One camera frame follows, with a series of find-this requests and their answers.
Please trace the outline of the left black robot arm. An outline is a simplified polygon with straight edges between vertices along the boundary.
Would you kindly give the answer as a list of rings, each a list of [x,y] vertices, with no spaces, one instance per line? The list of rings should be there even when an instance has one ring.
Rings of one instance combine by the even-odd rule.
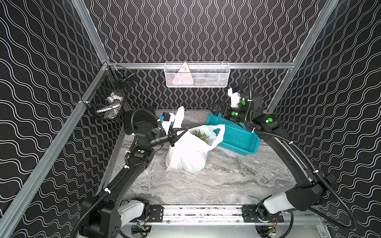
[[[155,129],[151,123],[140,124],[125,156],[124,167],[103,191],[83,201],[81,217],[74,225],[70,237],[81,235],[88,238],[115,238],[126,223],[135,218],[145,219],[149,203],[132,200],[122,207],[124,195],[152,161],[155,147],[166,143],[174,146],[187,131],[188,128],[170,127],[165,132],[162,126]]]

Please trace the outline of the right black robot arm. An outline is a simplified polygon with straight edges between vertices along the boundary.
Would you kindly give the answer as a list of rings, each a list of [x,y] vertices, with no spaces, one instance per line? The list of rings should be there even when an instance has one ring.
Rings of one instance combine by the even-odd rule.
[[[208,108],[216,117],[255,133],[276,152],[295,179],[296,185],[293,188],[259,202],[256,210],[259,218],[264,219],[287,210],[310,210],[324,216],[314,205],[325,193],[333,192],[334,176],[322,175],[318,171],[311,159],[291,141],[275,115],[265,113],[256,100],[246,100],[238,108],[218,101]]]

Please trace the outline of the orange ripe pineapple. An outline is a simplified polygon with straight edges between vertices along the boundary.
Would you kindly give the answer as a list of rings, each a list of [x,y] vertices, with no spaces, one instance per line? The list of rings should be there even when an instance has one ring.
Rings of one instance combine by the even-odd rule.
[[[209,136],[207,136],[206,133],[201,132],[200,130],[195,131],[194,136],[196,136],[200,140],[204,141],[205,143],[207,143],[207,140],[209,139]]]

